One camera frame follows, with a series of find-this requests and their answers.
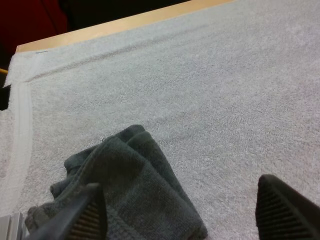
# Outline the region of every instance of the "microfiber cloth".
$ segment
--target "microfiber cloth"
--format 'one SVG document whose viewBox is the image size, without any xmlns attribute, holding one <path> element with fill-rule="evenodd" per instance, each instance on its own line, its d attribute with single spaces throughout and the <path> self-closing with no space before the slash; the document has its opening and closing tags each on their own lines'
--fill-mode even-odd
<svg viewBox="0 0 320 240">
<path fill-rule="evenodd" d="M 200 240 L 207 236 L 197 210 L 166 157 L 141 125 L 108 137 L 64 162 L 65 180 L 51 186 L 54 201 L 28 211 L 30 232 L 46 223 L 89 183 L 100 183 L 108 239 Z"/>
</svg>

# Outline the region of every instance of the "fabric fold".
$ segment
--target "fabric fold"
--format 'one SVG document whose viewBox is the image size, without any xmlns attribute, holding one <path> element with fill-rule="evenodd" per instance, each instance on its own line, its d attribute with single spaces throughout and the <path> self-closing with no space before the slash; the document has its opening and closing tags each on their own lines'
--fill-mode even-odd
<svg viewBox="0 0 320 240">
<path fill-rule="evenodd" d="M 54 201 L 28 212 L 33 232 L 53 218 L 88 183 L 102 185 L 108 239 L 190 239 L 207 236 L 194 205 L 165 155 L 141 125 L 106 138 L 68 158 L 65 180 L 50 190 Z"/>
</svg>

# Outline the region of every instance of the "table surface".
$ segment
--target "table surface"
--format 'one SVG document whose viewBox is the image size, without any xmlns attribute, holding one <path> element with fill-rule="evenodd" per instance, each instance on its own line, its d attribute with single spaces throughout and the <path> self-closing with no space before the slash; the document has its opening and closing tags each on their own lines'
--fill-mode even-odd
<svg viewBox="0 0 320 240">
<path fill-rule="evenodd" d="M 192 13 L 212 6 L 231 2 L 232 0 L 191 0 L 183 3 L 167 6 L 153 11 L 121 18 L 67 32 L 64 34 L 44 38 L 17 46 L 16 53 L 37 51 L 49 48 L 78 43 L 114 33 L 123 32 L 162 20 L 174 18 L 180 15 Z"/>
</svg>

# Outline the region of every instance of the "white towel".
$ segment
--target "white towel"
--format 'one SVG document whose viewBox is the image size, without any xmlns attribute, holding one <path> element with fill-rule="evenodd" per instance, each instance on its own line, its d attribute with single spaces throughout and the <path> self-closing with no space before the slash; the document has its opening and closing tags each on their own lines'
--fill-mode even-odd
<svg viewBox="0 0 320 240">
<path fill-rule="evenodd" d="M 0 214 L 52 200 L 67 157 L 131 124 L 159 143 L 212 239 L 258 239 L 261 174 L 320 204 L 319 12 L 318 0 L 238 0 L 16 54 Z"/>
</svg>

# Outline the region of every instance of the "terry cloth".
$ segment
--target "terry cloth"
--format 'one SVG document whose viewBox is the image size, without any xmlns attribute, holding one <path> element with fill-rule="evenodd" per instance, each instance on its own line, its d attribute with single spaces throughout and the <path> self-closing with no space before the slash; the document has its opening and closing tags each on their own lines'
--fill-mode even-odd
<svg viewBox="0 0 320 240">
<path fill-rule="evenodd" d="M 52 201 L 62 161 L 134 123 L 214 240 L 258 239 L 262 174 L 320 205 L 319 12 L 319 0 L 235 0 L 14 55 L 0 216 Z"/>
<path fill-rule="evenodd" d="M 207 236 L 197 210 L 165 155 L 141 125 L 105 139 L 64 162 L 65 180 L 51 186 L 54 201 L 32 207 L 32 233 L 89 183 L 104 190 L 110 240 L 200 240 Z"/>
</svg>

